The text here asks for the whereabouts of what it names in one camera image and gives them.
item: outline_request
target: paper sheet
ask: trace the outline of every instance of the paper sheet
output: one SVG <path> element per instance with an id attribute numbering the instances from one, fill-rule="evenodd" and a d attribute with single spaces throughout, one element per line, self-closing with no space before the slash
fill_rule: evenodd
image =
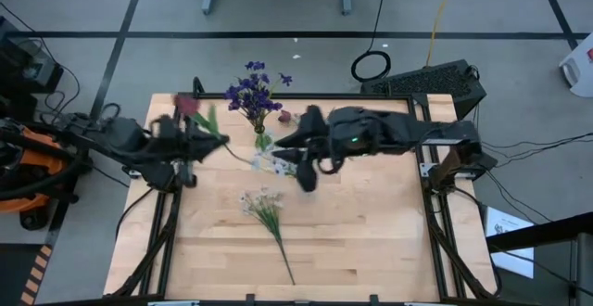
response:
<path id="1" fill-rule="evenodd" d="M 511 216 L 510 214 L 500 210 L 488 207 L 486 213 L 486 236 L 495 236 L 497 234 L 502 234 L 530 226 L 533 226 L 533 224 L 523 219 Z M 525 257 L 530 260 L 534 258 L 533 248 L 512 250 L 510 253 Z M 534 264 L 530 261 L 517 259 L 502 252 L 492 253 L 492 261 L 499 268 L 520 274 L 527 278 L 533 279 L 534 277 Z"/>

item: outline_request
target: pink flower bud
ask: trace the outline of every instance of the pink flower bud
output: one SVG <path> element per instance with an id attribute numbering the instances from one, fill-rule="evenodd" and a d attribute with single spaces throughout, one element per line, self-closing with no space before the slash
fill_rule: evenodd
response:
<path id="1" fill-rule="evenodd" d="M 278 117 L 278 121 L 280 123 L 287 124 L 288 122 L 290 122 L 291 118 L 292 118 L 292 116 L 291 116 L 290 112 L 288 112 L 286 110 L 281 110 L 280 116 Z"/>
<path id="2" fill-rule="evenodd" d="M 175 96 L 175 106 L 185 116 L 193 116 L 200 108 L 200 101 L 190 96 Z"/>

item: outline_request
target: wooden tabletop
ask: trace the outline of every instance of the wooden tabletop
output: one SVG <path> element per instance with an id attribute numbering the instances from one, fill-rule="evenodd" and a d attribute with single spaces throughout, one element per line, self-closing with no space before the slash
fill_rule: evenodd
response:
<path id="1" fill-rule="evenodd" d="M 408 112 L 396 100 L 281 100 L 284 108 L 304 112 L 315 104 L 327 113 L 333 108 L 361 106 Z M 231 137 L 240 157 L 254 156 L 253 128 L 227 101 L 206 100 L 217 106 L 220 131 Z M 450 96 L 429 96 L 434 121 L 455 120 Z M 171 114 L 171 95 L 153 95 L 147 121 Z M 277 115 L 266 129 L 279 138 L 294 128 L 280 125 Z M 441 159 L 448 148 L 441 147 Z M 167 299 L 368 301 L 438 301 L 435 270 L 423 213 L 416 158 L 378 155 L 347 160 L 339 174 L 320 175 L 318 188 L 304 194 L 295 179 L 253 171 L 220 149 L 195 165 L 198 185 L 184 189 Z M 284 192 L 281 231 L 296 285 L 290 278 L 272 235 L 241 212 L 245 190 L 263 185 Z M 473 193 L 472 183 L 458 187 Z M 146 191 L 145 182 L 132 181 L 126 206 Z M 147 198 L 126 217 L 120 229 L 105 292 L 116 290 L 145 254 L 157 195 Z M 468 198 L 448 198 L 459 254 L 486 289 L 496 289 L 478 209 Z M 449 295 L 455 295 L 450 262 L 443 252 Z M 155 261 L 151 291 L 161 258 Z"/>

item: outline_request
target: green leaf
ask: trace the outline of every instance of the green leaf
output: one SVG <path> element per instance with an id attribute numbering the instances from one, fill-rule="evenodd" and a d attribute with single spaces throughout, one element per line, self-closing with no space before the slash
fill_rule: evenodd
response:
<path id="1" fill-rule="evenodd" d="M 208 109 L 208 122 L 210 123 L 210 133 L 219 135 L 219 124 L 216 122 L 216 107 L 210 105 Z"/>
<path id="2" fill-rule="evenodd" d="M 206 121 L 206 119 L 204 118 L 204 116 L 200 115 L 199 113 L 194 114 L 194 117 L 192 117 L 192 119 L 194 121 L 196 121 L 196 123 L 203 127 L 204 129 L 210 131 L 210 122 Z"/>

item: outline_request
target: concrete floor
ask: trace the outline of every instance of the concrete floor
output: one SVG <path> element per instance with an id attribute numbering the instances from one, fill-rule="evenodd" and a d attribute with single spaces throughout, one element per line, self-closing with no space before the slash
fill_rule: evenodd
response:
<path id="1" fill-rule="evenodd" d="M 247 60 L 264 60 L 271 69 L 291 73 L 291 92 L 356 92 L 350 63 L 368 47 L 363 39 L 171 39 L 120 38 L 113 52 L 130 0 L 0 0 L 40 32 L 114 32 L 112 38 L 71 33 L 46 41 L 56 59 L 69 67 L 82 84 L 68 111 L 89 112 L 101 83 L 110 83 L 106 102 L 122 105 L 124 116 L 145 119 L 149 97 L 191 89 L 199 76 L 209 92 L 221 92 Z M 139 0 L 131 11 L 130 32 L 371 32 L 379 0 L 353 0 L 354 11 L 340 15 L 339 0 L 216 0 L 203 16 L 201 0 Z M 385 0 L 379 24 L 382 32 L 429 32 L 441 0 Z M 593 31 L 590 0 L 558 0 L 573 32 Z M 0 10 L 0 15 L 17 22 Z M 562 32 L 549 0 L 449 0 L 442 32 Z M 437 40 L 433 64 L 465 58 L 476 65 L 488 97 L 481 105 L 480 132 L 491 144 L 522 140 L 551 141 L 590 131 L 593 102 L 573 96 L 558 63 L 571 50 L 565 40 L 533 39 Z M 389 53 L 392 73 L 420 68 L 428 39 L 377 40 L 375 48 Z M 117 61 L 110 72 L 109 60 Z M 376 64 L 369 61 L 366 70 Z M 75 83 L 65 75 L 58 89 L 71 96 Z M 576 143 L 494 170 L 518 199 L 550 219 L 593 210 L 588 173 L 593 146 Z M 117 164 L 95 157 L 98 165 L 125 180 Z M 487 205 L 521 215 L 501 197 L 487 178 L 475 183 Z M 114 246 L 114 229 L 126 189 L 98 173 L 77 185 L 81 200 L 70 206 L 56 243 L 37 302 L 90 299 L 101 296 Z M 524 209 L 532 219 L 542 219 Z M 18 217 L 0 216 L 0 242 L 43 243 L 47 230 L 25 232 Z M 536 258 L 568 275 L 566 245 L 542 248 Z M 541 294 L 563 292 L 559 282 L 536 272 L 533 289 L 519 291 L 521 279 L 505 275 L 504 295 L 537 300 Z"/>

